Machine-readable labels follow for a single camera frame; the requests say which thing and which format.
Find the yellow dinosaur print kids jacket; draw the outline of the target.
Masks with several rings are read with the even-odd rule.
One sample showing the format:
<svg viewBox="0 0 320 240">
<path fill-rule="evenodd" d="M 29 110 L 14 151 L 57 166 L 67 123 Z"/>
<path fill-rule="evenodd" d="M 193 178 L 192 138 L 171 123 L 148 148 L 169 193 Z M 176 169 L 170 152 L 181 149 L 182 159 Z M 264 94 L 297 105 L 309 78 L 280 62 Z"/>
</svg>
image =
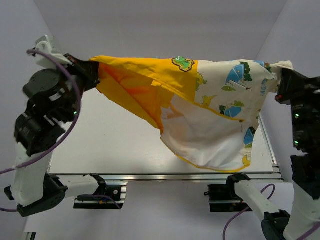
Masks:
<svg viewBox="0 0 320 240">
<path fill-rule="evenodd" d="M 96 56 L 97 90 L 160 131 L 177 157 L 199 169 L 251 165 L 259 115 L 291 61 Z"/>
</svg>

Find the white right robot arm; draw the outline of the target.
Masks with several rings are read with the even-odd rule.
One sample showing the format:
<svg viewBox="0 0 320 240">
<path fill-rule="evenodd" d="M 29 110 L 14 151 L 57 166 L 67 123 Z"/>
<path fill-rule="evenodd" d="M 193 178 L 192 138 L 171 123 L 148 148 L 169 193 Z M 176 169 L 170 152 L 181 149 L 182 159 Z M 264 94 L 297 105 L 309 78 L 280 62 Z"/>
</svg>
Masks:
<svg viewBox="0 0 320 240">
<path fill-rule="evenodd" d="M 282 70 L 275 100 L 290 106 L 292 144 L 301 155 L 291 155 L 290 211 L 275 205 L 250 178 L 237 173 L 226 180 L 226 195 L 244 202 L 260 221 L 267 240 L 320 238 L 320 79 L 295 70 Z"/>
</svg>

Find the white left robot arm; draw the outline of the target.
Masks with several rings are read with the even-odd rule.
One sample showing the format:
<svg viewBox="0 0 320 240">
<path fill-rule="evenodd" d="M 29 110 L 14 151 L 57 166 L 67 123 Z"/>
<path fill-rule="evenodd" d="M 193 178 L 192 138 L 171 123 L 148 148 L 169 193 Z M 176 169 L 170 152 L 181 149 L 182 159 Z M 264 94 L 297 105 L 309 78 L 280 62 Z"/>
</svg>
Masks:
<svg viewBox="0 0 320 240">
<path fill-rule="evenodd" d="M 14 127 L 15 176 L 4 189 L 22 217 L 51 210 L 71 195 L 70 184 L 48 173 L 52 153 L 76 126 L 84 92 L 100 82 L 98 63 L 62 53 L 48 35 L 27 54 L 41 70 L 22 89 L 28 101 Z"/>
</svg>

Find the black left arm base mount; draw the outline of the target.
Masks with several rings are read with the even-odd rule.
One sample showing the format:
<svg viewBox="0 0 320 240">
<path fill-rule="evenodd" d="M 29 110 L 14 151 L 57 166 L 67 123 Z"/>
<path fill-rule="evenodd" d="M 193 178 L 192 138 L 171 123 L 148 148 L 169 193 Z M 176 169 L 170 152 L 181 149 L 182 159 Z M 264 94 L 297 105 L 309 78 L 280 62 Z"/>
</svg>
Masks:
<svg viewBox="0 0 320 240">
<path fill-rule="evenodd" d="M 90 174 L 98 184 L 97 190 L 88 196 L 77 196 L 74 200 L 74 209 L 84 210 L 121 210 L 127 191 L 126 183 L 106 182 L 96 173 Z"/>
</svg>

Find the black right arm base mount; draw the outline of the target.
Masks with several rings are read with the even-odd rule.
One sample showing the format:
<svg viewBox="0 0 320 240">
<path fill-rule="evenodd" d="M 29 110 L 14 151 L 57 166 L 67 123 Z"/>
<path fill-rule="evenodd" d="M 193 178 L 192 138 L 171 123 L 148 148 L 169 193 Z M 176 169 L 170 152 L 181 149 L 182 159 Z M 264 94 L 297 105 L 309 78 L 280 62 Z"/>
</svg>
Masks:
<svg viewBox="0 0 320 240">
<path fill-rule="evenodd" d="M 251 179 L 244 173 L 229 175 L 224 184 L 210 184 L 203 193 L 208 197 L 209 208 L 212 213 L 252 212 L 252 209 L 235 193 L 235 184 Z"/>
</svg>

